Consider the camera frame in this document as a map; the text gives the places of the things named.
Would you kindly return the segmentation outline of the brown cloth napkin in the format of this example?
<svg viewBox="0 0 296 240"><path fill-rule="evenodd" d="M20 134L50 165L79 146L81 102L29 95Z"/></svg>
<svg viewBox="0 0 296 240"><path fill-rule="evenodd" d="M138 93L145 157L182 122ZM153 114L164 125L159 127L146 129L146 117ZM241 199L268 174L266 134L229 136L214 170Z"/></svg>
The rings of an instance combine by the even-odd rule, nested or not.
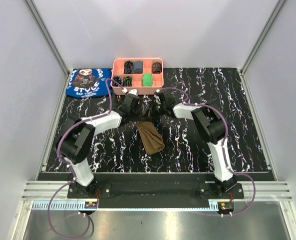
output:
<svg viewBox="0 0 296 240"><path fill-rule="evenodd" d="M150 121L138 121L136 123L144 149L148 155L153 155L165 148L162 136Z"/></svg>

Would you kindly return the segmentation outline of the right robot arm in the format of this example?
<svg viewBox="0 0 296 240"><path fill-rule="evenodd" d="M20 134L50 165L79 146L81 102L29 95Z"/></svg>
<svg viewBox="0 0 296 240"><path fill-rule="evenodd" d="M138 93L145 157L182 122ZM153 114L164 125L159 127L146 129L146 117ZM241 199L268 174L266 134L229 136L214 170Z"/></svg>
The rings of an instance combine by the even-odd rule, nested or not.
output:
<svg viewBox="0 0 296 240"><path fill-rule="evenodd" d="M206 103L177 102L168 90L157 90L151 102L149 116L165 116L192 120L201 139L207 143L214 165L215 183L209 195L231 198L237 186L227 147L228 125L225 117L214 106Z"/></svg>

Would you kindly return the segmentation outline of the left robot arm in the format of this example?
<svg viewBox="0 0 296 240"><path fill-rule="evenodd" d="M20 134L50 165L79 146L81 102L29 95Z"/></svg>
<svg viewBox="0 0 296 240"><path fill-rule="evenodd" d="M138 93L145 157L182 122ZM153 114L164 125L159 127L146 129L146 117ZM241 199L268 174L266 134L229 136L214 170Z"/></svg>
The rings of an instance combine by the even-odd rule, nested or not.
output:
<svg viewBox="0 0 296 240"><path fill-rule="evenodd" d="M141 119L142 99L133 90L125 95L119 106L105 113L70 119L57 142L56 153L58 159L71 170L73 177L69 184L77 195L91 198L98 193L97 181L87 160L94 136Z"/></svg>

